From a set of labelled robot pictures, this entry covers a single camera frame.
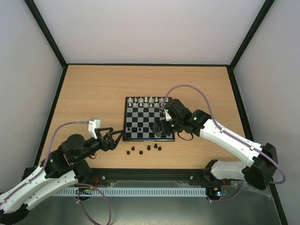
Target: black cable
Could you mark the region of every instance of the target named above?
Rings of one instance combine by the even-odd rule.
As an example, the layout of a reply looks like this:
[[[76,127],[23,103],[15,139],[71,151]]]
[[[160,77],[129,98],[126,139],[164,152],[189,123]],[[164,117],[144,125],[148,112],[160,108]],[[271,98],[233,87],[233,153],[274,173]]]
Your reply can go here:
[[[177,132],[177,135],[178,135],[178,137],[180,137],[181,139],[183,139],[183,140],[185,140],[185,141],[191,141],[191,140],[193,140],[193,138],[194,138],[194,135],[191,133],[191,139],[184,139],[183,137],[181,137],[180,135],[179,135],[179,132]]]

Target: wooden tabletop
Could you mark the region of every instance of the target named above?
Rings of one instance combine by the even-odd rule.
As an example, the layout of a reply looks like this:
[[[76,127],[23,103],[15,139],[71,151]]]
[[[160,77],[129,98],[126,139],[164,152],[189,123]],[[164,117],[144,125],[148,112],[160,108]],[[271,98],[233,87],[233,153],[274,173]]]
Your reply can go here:
[[[204,92],[219,123],[244,136],[226,67],[163,67],[163,66],[86,66],[70,65],[60,92],[55,113],[40,161],[45,158],[54,130],[70,121],[101,119],[101,127],[123,129],[125,97],[164,96],[173,86],[191,84]],[[202,96],[193,89],[179,88],[171,92],[190,111],[208,113]],[[90,138],[87,125],[69,125],[56,135],[52,150],[72,134]],[[211,159],[238,159],[200,137],[184,141],[177,135],[174,142],[156,142],[161,151],[147,150],[154,142],[122,142],[113,151],[97,152],[96,159],[87,159],[91,168],[200,169]]]

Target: black edge trim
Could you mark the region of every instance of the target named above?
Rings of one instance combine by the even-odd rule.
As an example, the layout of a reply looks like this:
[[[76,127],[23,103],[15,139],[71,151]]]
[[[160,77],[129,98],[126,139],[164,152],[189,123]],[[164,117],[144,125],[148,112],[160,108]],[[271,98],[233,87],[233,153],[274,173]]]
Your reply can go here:
[[[54,100],[53,100],[53,103],[52,103],[52,106],[51,106],[51,109],[50,109],[50,112],[49,112],[49,116],[48,116],[46,126],[45,126],[45,129],[44,129],[44,132],[43,132],[43,136],[42,136],[40,145],[39,145],[38,150],[37,150],[36,158],[34,160],[34,164],[33,164],[34,166],[38,165],[39,160],[41,158],[43,148],[44,148],[44,145],[45,145],[45,141],[46,141],[46,138],[47,138],[47,135],[48,135],[48,131],[49,131],[49,128],[50,128],[50,125],[51,125],[51,121],[52,121],[52,118],[53,118],[53,115],[54,115],[54,112],[55,112],[55,107],[56,107],[56,104],[58,102],[58,98],[60,96],[60,91],[61,91],[62,85],[63,85],[64,80],[65,80],[67,69],[68,69],[68,65],[66,65],[65,68],[62,70],[60,81],[58,83],[58,86],[57,86],[57,89],[56,89],[56,92],[55,92]]]
[[[55,40],[54,40],[52,34],[50,33],[44,19],[42,18],[42,15],[40,14],[36,4],[34,3],[33,0],[24,0],[24,1],[25,1],[26,5],[28,6],[30,12],[32,13],[33,17],[37,21],[38,26],[40,27],[41,31],[43,32],[45,38],[47,39],[50,47],[52,48],[54,54],[56,55],[58,61],[61,64],[61,66],[63,68],[65,68],[67,66],[67,63],[66,63],[64,57],[62,56],[58,46],[56,45]]]
[[[227,71],[228,71],[231,87],[232,87],[232,90],[233,90],[233,95],[234,95],[234,98],[235,98],[235,102],[236,102],[236,105],[237,105],[237,108],[238,108],[238,111],[239,111],[240,120],[241,120],[241,123],[242,123],[242,126],[243,126],[245,137],[247,139],[251,140],[251,141],[254,141],[254,137],[253,137],[251,127],[250,127],[250,124],[249,124],[249,120],[248,120],[248,116],[246,114],[244,103],[243,103],[241,95],[240,95],[240,90],[239,90],[237,81],[235,79],[233,68],[228,66]],[[269,184],[269,187],[270,187],[270,191],[272,193],[272,196],[274,198],[274,203],[275,203],[275,206],[276,206],[276,209],[277,209],[277,212],[278,212],[280,222],[281,222],[282,225],[288,225],[287,220],[286,220],[286,216],[285,216],[285,212],[282,208],[281,201],[280,201],[276,186],[274,184]]]
[[[69,63],[82,66],[227,67],[226,64]]]
[[[242,44],[240,45],[238,51],[236,52],[230,67],[235,68],[235,66],[238,64],[240,58],[242,57],[244,51],[246,50],[247,46],[249,45],[251,39],[253,38],[254,34],[256,33],[257,29],[261,25],[263,19],[265,18],[266,14],[268,13],[269,9],[273,5],[275,0],[266,0],[259,11],[258,15],[256,16],[253,24],[251,25],[247,35],[245,36]]]

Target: black metal frame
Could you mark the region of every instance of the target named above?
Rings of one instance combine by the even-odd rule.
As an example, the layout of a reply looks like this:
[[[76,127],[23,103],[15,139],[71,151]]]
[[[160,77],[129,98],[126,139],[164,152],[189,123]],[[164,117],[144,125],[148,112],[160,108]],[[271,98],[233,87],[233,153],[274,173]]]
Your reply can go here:
[[[49,113],[49,117],[45,126],[45,130],[41,139],[40,146],[37,151],[37,155],[34,161],[34,166],[37,166],[41,157],[41,153],[43,151],[43,147],[45,144],[45,140],[48,134],[48,130],[52,121],[52,117],[55,111],[55,107],[60,95],[60,91],[64,82],[64,78],[68,69],[68,65],[110,65],[110,66],[171,66],[171,67],[226,67],[229,75],[229,79],[232,86],[232,91],[235,97],[235,101],[237,104],[237,108],[240,115],[240,120],[243,126],[243,130],[245,133],[245,137],[249,140],[254,140],[250,124],[248,121],[248,117],[246,114],[246,110],[240,95],[239,87],[237,85],[233,69],[239,62],[240,58],[242,57],[244,51],[246,50],[247,46],[249,45],[251,39],[253,38],[254,34],[258,30],[260,24],[262,23],[263,19],[265,18],[266,14],[268,13],[269,9],[271,8],[272,4],[275,0],[266,0],[263,4],[261,10],[259,11],[255,21],[253,22],[250,30],[248,31],[247,35],[245,36],[241,46],[239,47],[238,51],[236,52],[232,62],[230,65],[220,65],[220,64],[123,64],[123,63],[70,63],[67,64],[65,59],[63,58],[58,46],[56,45],[53,36],[51,35],[45,21],[43,20],[37,6],[35,5],[33,0],[24,0],[31,11],[32,15],[36,19],[41,31],[43,32],[45,38],[47,39],[50,47],[52,48],[53,52],[55,53],[57,59],[59,60],[61,66],[63,67],[63,72],[61,74],[60,82],[56,90],[56,94],[53,100],[53,104]],[[194,173],[199,173],[202,170],[143,170],[143,169],[93,169],[93,172],[96,173],[100,178],[105,176],[106,183],[109,180],[116,180],[121,178],[122,180],[168,180],[168,178],[172,177],[172,180],[180,180],[191,182],[194,185],[197,184],[196,180],[191,180],[190,177],[193,176]],[[270,190],[275,200],[275,205],[278,211],[279,218],[281,220],[281,224],[287,225],[287,220],[276,190],[275,185],[270,184]]]

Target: white wall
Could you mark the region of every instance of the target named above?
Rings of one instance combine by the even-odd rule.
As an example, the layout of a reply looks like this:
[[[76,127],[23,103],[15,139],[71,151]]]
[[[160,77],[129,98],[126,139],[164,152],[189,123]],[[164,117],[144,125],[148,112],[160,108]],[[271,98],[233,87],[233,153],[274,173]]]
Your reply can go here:
[[[276,146],[287,173],[277,189],[292,225],[300,221],[299,12],[298,0],[275,1],[235,69],[255,139]]]
[[[264,0],[35,0],[68,63],[229,64]]]
[[[0,192],[33,165],[62,68],[24,1],[0,7]]]

